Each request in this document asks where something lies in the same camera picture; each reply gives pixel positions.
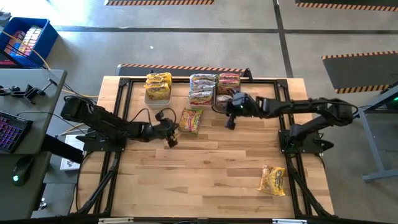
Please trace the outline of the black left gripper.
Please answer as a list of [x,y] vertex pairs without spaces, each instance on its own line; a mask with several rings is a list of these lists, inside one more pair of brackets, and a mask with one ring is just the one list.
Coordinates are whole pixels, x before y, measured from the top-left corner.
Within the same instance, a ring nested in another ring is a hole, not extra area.
[[149,125],[146,130],[146,138],[149,141],[153,141],[155,139],[165,139],[169,148],[173,148],[178,144],[177,139],[180,137],[180,133],[177,132],[180,125],[170,119],[166,118],[163,111],[158,112],[155,115],[156,120],[159,124],[155,126]]

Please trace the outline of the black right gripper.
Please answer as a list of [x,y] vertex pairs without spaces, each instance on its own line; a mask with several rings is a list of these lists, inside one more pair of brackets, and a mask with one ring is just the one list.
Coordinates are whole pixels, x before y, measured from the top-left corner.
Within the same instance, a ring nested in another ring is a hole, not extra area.
[[234,130],[236,123],[234,119],[237,116],[257,117],[259,110],[256,101],[247,93],[239,90],[228,90],[230,95],[220,95],[219,105],[214,106],[214,112],[218,114],[226,114],[229,116],[225,127]]

